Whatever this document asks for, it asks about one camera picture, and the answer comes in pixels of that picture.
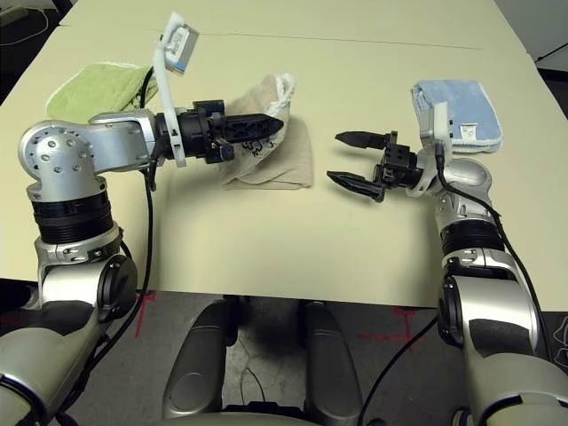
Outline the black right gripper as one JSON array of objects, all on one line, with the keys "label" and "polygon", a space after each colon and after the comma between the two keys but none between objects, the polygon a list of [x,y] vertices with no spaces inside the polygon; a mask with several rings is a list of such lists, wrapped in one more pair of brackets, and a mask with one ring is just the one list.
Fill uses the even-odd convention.
[{"label": "black right gripper", "polygon": [[335,139],[356,148],[383,150],[383,157],[375,166],[375,182],[350,172],[327,172],[333,182],[348,191],[382,202],[383,188],[412,188],[421,178],[416,153],[412,152],[409,146],[398,143],[396,131],[392,131],[388,136],[368,131],[345,131],[336,134]]}]

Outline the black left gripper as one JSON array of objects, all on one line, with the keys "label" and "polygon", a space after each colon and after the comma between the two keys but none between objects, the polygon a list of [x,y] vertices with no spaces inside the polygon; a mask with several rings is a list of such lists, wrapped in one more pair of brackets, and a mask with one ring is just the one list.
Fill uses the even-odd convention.
[{"label": "black left gripper", "polygon": [[202,158],[207,164],[234,159],[234,148],[228,142],[269,138],[283,125],[282,120],[267,114],[225,116],[223,100],[195,101],[192,109],[179,114],[185,157]]}]

